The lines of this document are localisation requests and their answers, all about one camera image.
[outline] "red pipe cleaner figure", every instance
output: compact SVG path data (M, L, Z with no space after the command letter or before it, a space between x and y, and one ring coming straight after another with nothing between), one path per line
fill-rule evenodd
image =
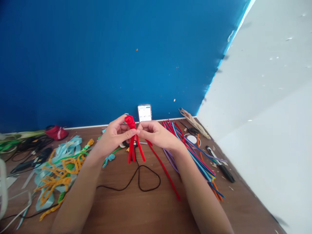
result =
M137 129L136 128L136 123L134 122L134 119L131 115L127 115L125 118L124 118L124 121L128 124L129 128L131 129ZM142 147L141 147L141 144L139 142L139 136L138 135L134 135L133 137L131 137L131 140L130 140L130 147L129 147L129 158L128 158L128 163L130 164L130 161L131 161L131 153L132 153L132 161L135 161L135 156L134 156L134 137L137 137L136 138L136 142L137 142L137 145L139 147L139 150L140 150L140 154L142 156L142 159L143 159L143 162L145 162L145 157L144 157L144 154L143 154L143 150L142 150Z
M127 115L127 116L124 118L124 121L128 124L128 126L129 126L131 129L132 129L132 128L136 129L136 123L134 122L134 119L133 119L133 117L132 117L131 115ZM145 157L144 157L144 154L143 154L143 150L142 150L141 145L140 145L140 142L139 142L139 136L136 135L136 137L137 137L137 138L136 138L136 142L137 142L137 144L138 144L138 146L139 146L142 159L143 159L143 161L145 162ZM168 179L169 179L169 181L170 181L170 183L171 183L171 186L172 186L172 188L173 188L173 190L174 190L174 192L175 192L175 194L176 194L178 200L180 201L180 200L181 200L181 199L180 199L180 196L179 196L179 194L178 194L178 192L177 192L177 190L176 190L176 188L175 188L175 185L173 184L172 179L170 178L170 176L169 176L169 174L168 174L168 172L167 172L167 170L166 170L164 164L162 163L162 161L160 160L160 158L158 157L158 155L156 154L156 152L155 152L154 149L152 148L153 144L152 144L151 142L149 142L148 140L146 140L146 142L147 142L147 144L149 145L150 149L153 151L153 153L154 153L154 155L156 156L156 158L158 159L158 161L160 162L160 164L161 164L163 170L165 171L165 173L166 173L166 175L167 175L167 177L168 177ZM129 163L129 164L130 164L130 161L131 161L131 152L132 152L132 161L135 161L135 159L134 159L134 136L133 136L133 137L131 138L131 140L130 140L129 158L128 158L128 163Z

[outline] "smartphone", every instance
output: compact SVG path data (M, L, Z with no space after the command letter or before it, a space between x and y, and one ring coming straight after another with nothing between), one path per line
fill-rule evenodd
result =
M150 104L138 105L137 111L139 113L140 122L152 120L152 108Z

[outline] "wooden table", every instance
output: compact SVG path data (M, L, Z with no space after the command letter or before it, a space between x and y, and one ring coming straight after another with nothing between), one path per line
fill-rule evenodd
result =
M186 120L182 120L182 122L190 125ZM177 123L181 129L184 129L179 122ZM69 137L67 138L69 139L72 136L79 135L83 139L81 144L83 147L91 138L96 141L97 138L101 136L102 128L82 128L68 131ZM217 157L225 158L214 141L203 138L202 136L200 138L202 141L201 149L205 150L205 146L208 145L212 149L215 148L214 152ZM68 139L60 142L54 141L51 145L53 148L56 148L60 143ZM189 208L180 176L169 163L163 150L157 146L153 147L172 178L181 197L181 201L178 201L165 172L152 151L147 145L142 145L142 149L146 157L146 162L143 163L139 149L136 148L138 163L150 167L159 174L161 178L160 187L150 192L140 191L138 188L137 173L129 187L124 191L98 188L83 233L199 233ZM107 185L118 189L124 188L137 169L137 164L128 164L128 154L125 149L118 151L115 155L116 158L108 162L108 165L102 169L99 178L90 179L97 179L98 185ZM227 168L236 180L234 184L222 178L222 173L210 164L208 158L204 158L204 160L217 174L215 183L219 191L226 197L221 204L235 233L276 234L275 230L278 233L283 233L279 224L251 192L231 163L229 163ZM10 172L17 164L17 162L8 161L7 171ZM21 187L30 173L31 172L20 174L17 181L9 188L9 197L22 191ZM148 169L141 168L140 173L140 184L143 189L149 189L158 184L159 179ZM25 190L33 191L36 187L33 180L34 177L32 177ZM27 216L36 212L35 204L38 200L38 196L39 194L36 195ZM19 213L26 207L27 202L28 195L26 194L9 201L5 217ZM47 215L41 222L39 222L40 215L25 219L20 229L15 231L15 233L49 233L56 214L57 211ZM11 219L12 218L0 222L1 230ZM18 223L19 218L5 233L14 232Z

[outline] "black marker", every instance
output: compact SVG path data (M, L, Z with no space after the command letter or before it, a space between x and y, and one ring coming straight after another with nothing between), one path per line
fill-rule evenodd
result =
M217 156L214 154L214 152L212 151L212 149L209 146L206 146L207 151L214 156L215 158L217 158ZM216 160L218 167L220 168L220 170L222 171L223 175L231 182L234 183L234 177L232 176L232 174L227 170L227 168L218 160Z

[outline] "hand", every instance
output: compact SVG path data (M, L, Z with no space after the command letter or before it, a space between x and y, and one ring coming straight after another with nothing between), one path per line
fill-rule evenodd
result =
M124 114L109 123L106 131L92 150L95 151L96 155L104 158L107 157L119 146L119 144L136 134L135 129L130 129L127 124L124 124L124 118L126 116L127 115Z
M167 150L178 150L184 147L182 141L155 120L140 122L136 134Z

